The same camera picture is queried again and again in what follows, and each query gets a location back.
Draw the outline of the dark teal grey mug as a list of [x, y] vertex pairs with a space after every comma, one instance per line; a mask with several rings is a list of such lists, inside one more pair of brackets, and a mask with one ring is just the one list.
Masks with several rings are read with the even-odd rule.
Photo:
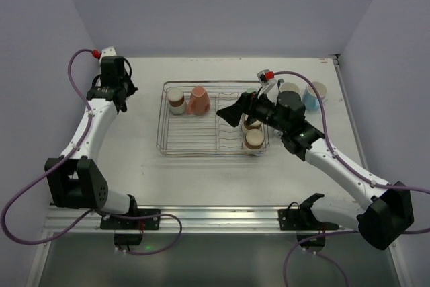
[[300, 88], [299, 86], [297, 86], [297, 84], [292, 82], [286, 82], [283, 79], [277, 80], [277, 88], [278, 88], [278, 93], [291, 91], [300, 95]]

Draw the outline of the light blue mug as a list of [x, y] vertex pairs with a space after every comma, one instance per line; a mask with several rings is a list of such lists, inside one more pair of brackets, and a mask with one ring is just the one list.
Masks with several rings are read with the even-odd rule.
[[318, 81], [313, 81], [312, 85], [306, 86], [302, 96], [302, 102], [308, 111], [315, 111], [320, 108], [320, 101], [318, 99], [321, 98], [321, 100], [324, 101], [326, 95], [326, 85]]

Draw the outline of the pink dotted mug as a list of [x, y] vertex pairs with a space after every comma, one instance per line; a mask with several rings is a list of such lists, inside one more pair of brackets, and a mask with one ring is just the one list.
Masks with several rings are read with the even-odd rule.
[[187, 104], [186, 113], [196, 116], [206, 114], [210, 109], [210, 98], [207, 91], [202, 86], [196, 86], [192, 89]]

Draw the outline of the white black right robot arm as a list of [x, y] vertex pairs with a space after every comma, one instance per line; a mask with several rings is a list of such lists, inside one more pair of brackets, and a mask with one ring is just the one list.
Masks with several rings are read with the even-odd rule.
[[334, 149], [328, 136], [305, 120], [305, 111], [293, 91], [281, 92], [276, 102], [244, 92], [217, 115], [232, 127], [247, 115], [247, 123], [260, 121], [280, 131], [289, 153], [320, 169], [359, 204], [356, 211], [336, 211], [331, 222], [359, 231], [371, 246], [385, 250], [414, 223], [410, 191], [401, 182], [389, 184], [368, 173]]

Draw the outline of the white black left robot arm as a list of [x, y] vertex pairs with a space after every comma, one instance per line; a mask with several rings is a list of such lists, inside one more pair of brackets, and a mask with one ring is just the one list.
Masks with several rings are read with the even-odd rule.
[[99, 62], [101, 71], [84, 97], [78, 128], [60, 156], [46, 161], [45, 170], [55, 206], [123, 215], [135, 209], [136, 202], [130, 194], [109, 189], [97, 160], [111, 123], [126, 112], [126, 100], [138, 89], [130, 63], [113, 48], [103, 50]]

